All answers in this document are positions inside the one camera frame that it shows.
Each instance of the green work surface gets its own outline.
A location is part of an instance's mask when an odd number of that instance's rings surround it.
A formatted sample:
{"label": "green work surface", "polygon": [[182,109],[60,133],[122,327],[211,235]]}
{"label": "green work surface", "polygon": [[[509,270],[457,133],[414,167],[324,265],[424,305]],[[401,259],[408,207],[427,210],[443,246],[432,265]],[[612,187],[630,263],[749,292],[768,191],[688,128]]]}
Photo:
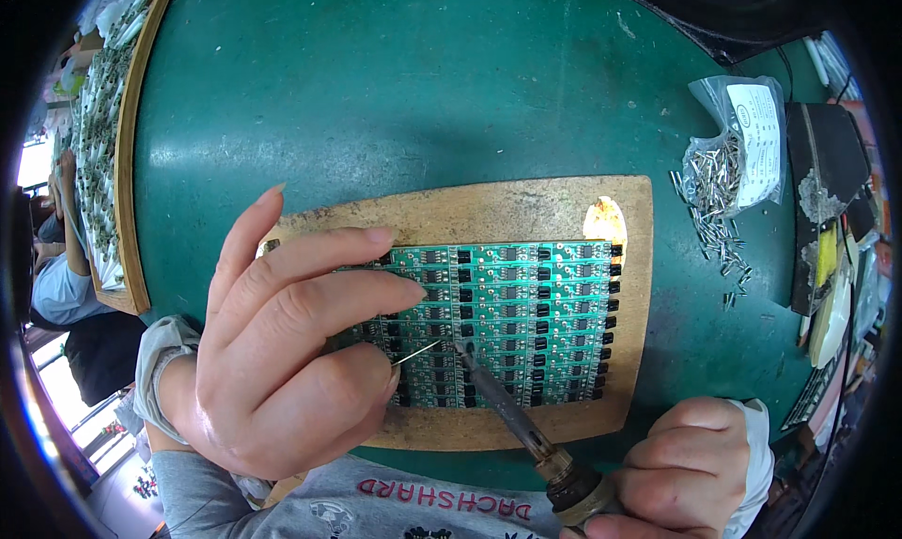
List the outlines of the green work surface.
{"label": "green work surface", "polygon": [[[786,52],[795,99],[823,101],[804,47]],[[788,96],[776,53],[741,68]],[[668,177],[690,136],[718,132],[686,83],[723,72],[630,0],[172,0],[135,140],[145,319],[203,319],[233,220],[282,181],[285,211],[298,212],[457,184],[647,174],[654,276],[630,417],[569,448],[619,462],[658,415],[699,395],[761,398],[776,439],[811,370],[784,308],[792,198],[737,218],[755,272],[750,296],[723,312],[735,279],[702,257]],[[355,452],[471,485],[541,487],[522,451]]]}

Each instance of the shirt sleeve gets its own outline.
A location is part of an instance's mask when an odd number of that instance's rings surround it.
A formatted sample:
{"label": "shirt sleeve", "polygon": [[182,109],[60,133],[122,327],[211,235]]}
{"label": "shirt sleeve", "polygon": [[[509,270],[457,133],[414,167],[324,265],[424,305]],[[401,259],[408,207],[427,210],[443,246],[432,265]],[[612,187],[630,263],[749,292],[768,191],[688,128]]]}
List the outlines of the shirt sleeve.
{"label": "shirt sleeve", "polygon": [[159,451],[152,461],[172,537],[246,539],[267,515],[251,509],[227,471],[197,453]]}
{"label": "shirt sleeve", "polygon": [[47,321],[66,324],[65,312],[84,304],[93,281],[90,276],[73,273],[66,263],[65,253],[54,259],[63,261],[62,266],[57,262],[50,263],[34,279],[31,305]]}
{"label": "shirt sleeve", "polygon": [[758,398],[743,404],[730,400],[745,414],[746,441],[749,443],[749,468],[745,473],[745,498],[733,512],[723,539],[739,539],[749,531],[761,506],[768,500],[774,476],[774,454],[770,450],[770,416],[768,407]]}

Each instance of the pile of metal components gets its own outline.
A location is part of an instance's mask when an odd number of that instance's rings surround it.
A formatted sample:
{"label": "pile of metal components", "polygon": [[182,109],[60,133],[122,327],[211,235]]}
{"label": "pile of metal components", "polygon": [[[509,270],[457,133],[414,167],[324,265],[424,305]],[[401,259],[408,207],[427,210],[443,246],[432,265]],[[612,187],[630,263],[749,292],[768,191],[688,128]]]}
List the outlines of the pile of metal components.
{"label": "pile of metal components", "polygon": [[70,147],[75,154],[76,189],[86,244],[103,288],[124,288],[114,209],[119,106],[135,38],[147,17],[147,1],[134,0],[110,28],[94,55],[87,79],[72,107]]}
{"label": "pile of metal components", "polygon": [[723,296],[723,309],[736,306],[737,297],[747,297],[745,284],[751,278],[752,268],[739,251],[745,241],[739,237],[735,219],[724,217],[735,211],[739,192],[739,140],[732,134],[723,146],[709,151],[694,151],[689,158],[692,173],[682,175],[671,171],[670,181],[683,202],[689,205],[689,214],[698,234],[702,255],[711,260],[712,255],[721,263],[721,275],[737,273],[738,292]]}

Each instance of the printed circuit board panel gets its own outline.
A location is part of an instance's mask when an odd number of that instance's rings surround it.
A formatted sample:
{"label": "printed circuit board panel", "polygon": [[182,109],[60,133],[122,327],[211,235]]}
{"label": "printed circuit board panel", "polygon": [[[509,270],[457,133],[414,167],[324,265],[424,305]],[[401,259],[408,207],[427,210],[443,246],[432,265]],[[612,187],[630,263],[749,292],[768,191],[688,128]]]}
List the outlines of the printed circuit board panel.
{"label": "printed circuit board panel", "polygon": [[334,337],[372,342],[401,364],[396,406],[486,407],[454,353],[475,356],[524,407],[601,398],[616,326],[621,246],[560,241],[394,248],[371,268],[421,283],[417,306]]}

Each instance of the wooden tray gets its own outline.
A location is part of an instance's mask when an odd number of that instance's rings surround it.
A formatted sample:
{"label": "wooden tray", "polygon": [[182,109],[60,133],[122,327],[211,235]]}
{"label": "wooden tray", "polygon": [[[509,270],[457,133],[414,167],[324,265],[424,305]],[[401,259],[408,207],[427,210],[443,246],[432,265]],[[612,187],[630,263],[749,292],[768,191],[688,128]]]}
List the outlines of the wooden tray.
{"label": "wooden tray", "polygon": [[[396,245],[581,240],[583,220],[610,196],[626,221],[628,247],[604,398],[527,410],[555,443],[623,427],[642,359],[651,293],[653,211],[646,176],[611,175],[470,184],[385,196],[280,218],[266,240],[281,242],[319,229],[394,226]],[[521,446],[488,409],[390,407],[365,445],[422,451],[486,451]]]}
{"label": "wooden tray", "polygon": [[[107,306],[134,315],[151,309],[151,299],[147,296],[147,285],[144,285],[144,273],[141,270],[141,255],[138,253],[138,233],[134,226],[133,177],[134,167],[134,125],[138,116],[138,103],[141,100],[141,84],[147,61],[150,59],[153,40],[157,37],[160,22],[166,12],[170,0],[150,0],[147,18],[138,34],[132,52],[132,62],[125,76],[122,91],[122,104],[119,107],[119,123],[116,139],[116,180],[113,184],[116,226],[119,234],[119,261],[122,263],[125,289],[104,290],[91,261],[91,277],[94,280],[94,292],[97,300]],[[91,251],[87,252],[92,259]]]}

